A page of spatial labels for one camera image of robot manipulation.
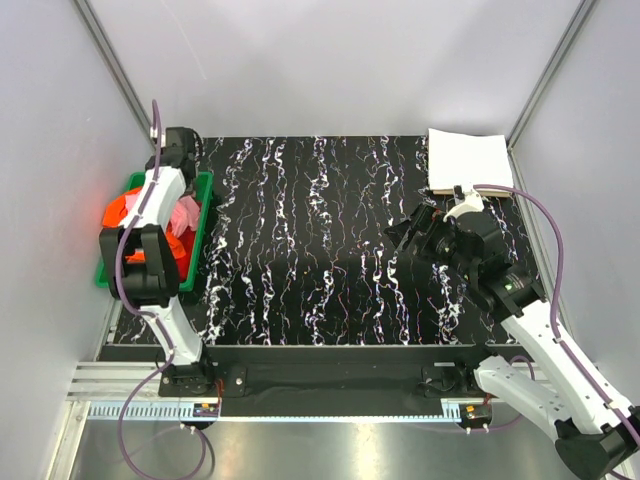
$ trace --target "white paper stack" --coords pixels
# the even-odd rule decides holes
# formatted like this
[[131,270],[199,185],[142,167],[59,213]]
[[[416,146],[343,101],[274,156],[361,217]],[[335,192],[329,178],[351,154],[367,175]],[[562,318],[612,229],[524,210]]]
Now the white paper stack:
[[[473,137],[429,129],[429,188],[437,195],[453,194],[456,185],[490,183],[513,187],[504,135]],[[481,190],[489,196],[508,196]]]

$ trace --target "pile of clothes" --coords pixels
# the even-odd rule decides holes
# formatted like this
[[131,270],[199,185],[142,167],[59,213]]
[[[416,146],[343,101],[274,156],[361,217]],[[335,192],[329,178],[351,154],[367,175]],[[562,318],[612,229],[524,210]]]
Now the pile of clothes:
[[[115,228],[135,206],[142,187],[134,188],[120,195],[109,204],[102,219],[102,226]],[[185,195],[176,202],[171,213],[171,220],[165,231],[171,253],[176,259],[180,281],[184,282],[189,275],[191,252],[196,238],[196,230],[200,220],[200,205],[192,195]],[[144,262],[144,253],[136,252],[127,257],[127,262]]]

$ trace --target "white wall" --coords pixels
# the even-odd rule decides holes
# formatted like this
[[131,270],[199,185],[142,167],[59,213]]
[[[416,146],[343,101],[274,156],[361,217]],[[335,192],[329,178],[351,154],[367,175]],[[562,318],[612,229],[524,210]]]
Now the white wall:
[[91,0],[206,136],[509,133],[578,0]]
[[151,152],[71,1],[3,2],[0,42],[0,465],[30,480],[103,325],[101,213]]
[[[574,334],[635,404],[640,403],[638,18],[640,2],[599,2],[515,148],[527,190],[546,204],[564,235],[562,296]],[[546,243],[555,255],[549,230]]]

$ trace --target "marble tabletop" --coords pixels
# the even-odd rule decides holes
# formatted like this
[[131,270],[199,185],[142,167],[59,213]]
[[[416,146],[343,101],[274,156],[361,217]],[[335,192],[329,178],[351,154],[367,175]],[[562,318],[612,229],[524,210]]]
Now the marble tabletop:
[[[511,343],[456,272],[397,254],[382,231],[421,202],[426,138],[210,138],[214,174],[198,277],[181,301],[210,345]],[[509,255],[537,268],[511,198],[485,199]],[[157,343],[122,313],[114,344]]]

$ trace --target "green plastic basket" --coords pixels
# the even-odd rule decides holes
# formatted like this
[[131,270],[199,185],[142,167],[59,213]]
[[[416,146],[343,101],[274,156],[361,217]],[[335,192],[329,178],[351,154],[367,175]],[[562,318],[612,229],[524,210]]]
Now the green plastic basket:
[[[136,172],[129,177],[125,192],[136,187],[144,185],[144,172]],[[180,284],[181,292],[190,292],[196,280],[196,270],[198,266],[198,258],[200,257],[200,249],[202,248],[202,237],[204,237],[207,216],[209,215],[209,204],[213,196],[213,174],[211,172],[202,172],[198,175],[194,183],[196,192],[196,201],[202,204],[200,209],[200,221],[198,222],[198,230],[196,238],[193,242],[193,251],[191,252],[191,263],[189,263],[189,274],[187,279]],[[96,285],[100,288],[109,288],[109,281],[104,271],[104,260],[100,259],[98,271],[96,273]]]

